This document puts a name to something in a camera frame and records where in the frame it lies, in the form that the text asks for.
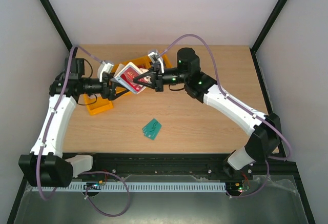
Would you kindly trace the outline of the left black frame post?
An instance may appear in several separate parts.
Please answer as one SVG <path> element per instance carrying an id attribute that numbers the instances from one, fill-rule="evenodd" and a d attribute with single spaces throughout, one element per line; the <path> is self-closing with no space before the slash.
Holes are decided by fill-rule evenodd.
<path id="1" fill-rule="evenodd" d="M 51 2 L 49 0 L 39 0 L 41 5 L 43 6 L 45 12 L 47 13 L 49 19 L 51 20 L 53 26 L 55 27 L 58 35 L 60 36 L 61 40 L 63 41 L 67 50 L 71 50 L 72 43 L 61 23 L 59 17 L 57 16 Z"/>

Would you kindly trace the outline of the right black frame post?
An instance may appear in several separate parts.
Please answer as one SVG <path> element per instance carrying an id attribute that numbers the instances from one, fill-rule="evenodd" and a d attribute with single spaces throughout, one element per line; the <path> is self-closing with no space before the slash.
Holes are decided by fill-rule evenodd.
<path id="1" fill-rule="evenodd" d="M 274 25 L 276 19 L 278 18 L 280 12 L 283 10 L 287 1 L 288 0 L 278 0 L 276 2 L 273 10 L 271 11 L 268 19 L 266 20 L 253 46 L 250 49 L 252 55 L 255 55 L 259 50 L 259 48 L 261 47 L 262 43 L 264 42 L 266 36 L 268 35 L 269 31 L 271 30 L 272 26 Z"/>

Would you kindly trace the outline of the yellow bin with red cards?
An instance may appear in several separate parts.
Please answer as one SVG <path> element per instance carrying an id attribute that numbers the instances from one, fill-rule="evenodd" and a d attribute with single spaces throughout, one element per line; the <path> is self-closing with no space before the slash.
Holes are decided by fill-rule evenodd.
<path id="1" fill-rule="evenodd" d="M 138 68 L 149 69 L 149 68 L 151 68 L 150 61 L 151 60 L 149 59 L 148 56 L 142 56 L 142 57 L 139 57 L 139 58 L 129 60 L 128 63 L 132 62 Z"/>

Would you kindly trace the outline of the black aluminium frame rail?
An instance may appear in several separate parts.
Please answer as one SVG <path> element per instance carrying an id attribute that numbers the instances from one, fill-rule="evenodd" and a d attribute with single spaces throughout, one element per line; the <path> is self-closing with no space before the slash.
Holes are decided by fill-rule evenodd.
<path id="1" fill-rule="evenodd" d="M 245 166 L 228 177 L 223 170 L 227 154 L 126 154 L 89 153 L 93 159 L 93 171 L 106 170 L 119 176 L 128 175 L 193 175 L 211 180 L 240 180 L 246 175 L 296 175 L 297 166 L 291 161 L 269 159 L 269 168 L 263 162 Z"/>

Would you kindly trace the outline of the beige leather card holder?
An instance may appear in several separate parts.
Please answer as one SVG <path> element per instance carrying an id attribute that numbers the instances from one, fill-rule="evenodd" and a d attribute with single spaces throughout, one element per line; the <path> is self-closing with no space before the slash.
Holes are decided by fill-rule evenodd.
<path id="1" fill-rule="evenodd" d="M 144 72 L 147 72 L 147 69 L 138 68 L 132 62 L 130 62 L 116 76 L 114 76 L 114 79 L 132 93 L 138 94 L 145 88 L 141 90 L 135 90 L 133 79 Z"/>

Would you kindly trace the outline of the yellow bin with black cards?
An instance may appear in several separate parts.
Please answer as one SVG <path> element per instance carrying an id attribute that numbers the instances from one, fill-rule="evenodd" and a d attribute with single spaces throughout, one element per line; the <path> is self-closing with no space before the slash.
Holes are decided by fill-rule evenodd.
<path id="1" fill-rule="evenodd" d="M 114 72 L 114 76 L 116 76 L 128 63 L 129 62 L 120 63 Z"/>

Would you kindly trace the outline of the yellow bin with blue cards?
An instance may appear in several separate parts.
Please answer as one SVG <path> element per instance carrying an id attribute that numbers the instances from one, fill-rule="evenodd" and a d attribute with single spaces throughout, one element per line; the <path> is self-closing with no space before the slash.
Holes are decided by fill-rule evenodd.
<path id="1" fill-rule="evenodd" d="M 149 64 L 150 66 L 153 66 L 154 62 L 152 61 L 152 59 L 150 58 L 150 55 L 153 55 L 154 52 L 148 52 L 148 57 L 149 57 Z M 168 57 L 166 54 L 164 54 L 161 59 L 163 60 L 163 65 L 164 65 L 164 68 L 172 68 L 172 64 L 171 62 L 169 61 Z"/>

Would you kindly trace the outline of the teal VIP card stack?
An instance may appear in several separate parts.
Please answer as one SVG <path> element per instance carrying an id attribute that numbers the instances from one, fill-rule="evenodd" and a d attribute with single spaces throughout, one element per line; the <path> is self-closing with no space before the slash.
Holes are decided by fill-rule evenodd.
<path id="1" fill-rule="evenodd" d="M 158 135 L 161 127 L 162 125 L 158 120 L 152 119 L 143 127 L 142 131 L 145 137 L 154 140 Z"/>

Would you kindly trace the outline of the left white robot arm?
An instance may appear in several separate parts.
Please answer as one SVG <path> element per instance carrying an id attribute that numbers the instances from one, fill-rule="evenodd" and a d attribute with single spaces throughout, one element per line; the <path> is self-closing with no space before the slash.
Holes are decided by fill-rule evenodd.
<path id="1" fill-rule="evenodd" d="M 84 58 L 66 58 L 65 69 L 50 86 L 47 115 L 35 145 L 27 155 L 21 155 L 18 165 L 33 187 L 67 187 L 72 179 L 93 167 L 91 155 L 75 155 L 63 159 L 64 138 L 69 120 L 79 97 L 99 94 L 115 100 L 117 83 L 111 83 L 114 67 L 101 62 L 97 78 L 85 77 Z"/>

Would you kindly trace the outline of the black frame post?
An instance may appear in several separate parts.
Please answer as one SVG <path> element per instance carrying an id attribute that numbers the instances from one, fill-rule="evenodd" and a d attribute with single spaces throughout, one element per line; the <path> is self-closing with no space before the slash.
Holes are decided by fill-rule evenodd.
<path id="1" fill-rule="evenodd" d="M 262 43 L 264 42 L 266 36 L 268 35 L 269 31 L 271 30 L 272 26 L 274 25 L 276 19 L 278 18 L 280 12 L 283 10 L 287 1 L 288 0 L 278 0 L 276 2 L 273 10 L 271 11 L 268 19 L 266 20 L 253 46 L 250 49 L 252 55 L 255 55 L 259 50 L 259 48 L 261 47 Z"/>
<path id="2" fill-rule="evenodd" d="M 39 0 L 41 5 L 43 6 L 45 12 L 47 13 L 49 19 L 51 20 L 53 26 L 55 27 L 58 35 L 60 36 L 61 40 L 63 41 L 67 50 L 71 50 L 72 43 L 61 23 L 59 17 L 57 16 L 51 2 L 49 0 Z"/>

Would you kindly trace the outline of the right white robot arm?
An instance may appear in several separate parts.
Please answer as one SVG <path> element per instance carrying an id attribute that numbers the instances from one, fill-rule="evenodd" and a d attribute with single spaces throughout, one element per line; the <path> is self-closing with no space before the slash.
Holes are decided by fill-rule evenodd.
<path id="1" fill-rule="evenodd" d="M 165 85 L 183 84 L 186 93 L 227 116 L 249 135 L 242 148 L 233 151 L 222 166 L 226 177 L 236 178 L 246 165 L 266 161 L 280 144 L 280 119 L 266 115 L 230 95 L 219 83 L 201 71 L 200 59 L 192 48 L 177 52 L 177 67 L 165 68 L 157 52 L 150 53 L 153 65 L 135 77 L 134 83 L 162 92 Z"/>

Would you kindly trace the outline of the yellow bin with pink cards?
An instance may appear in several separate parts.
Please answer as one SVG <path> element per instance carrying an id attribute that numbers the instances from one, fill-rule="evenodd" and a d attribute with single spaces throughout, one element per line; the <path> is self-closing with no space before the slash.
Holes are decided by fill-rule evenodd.
<path id="1" fill-rule="evenodd" d="M 113 104 L 108 99 L 104 99 L 100 94 L 84 94 L 84 102 L 90 115 L 97 115 L 113 109 Z"/>

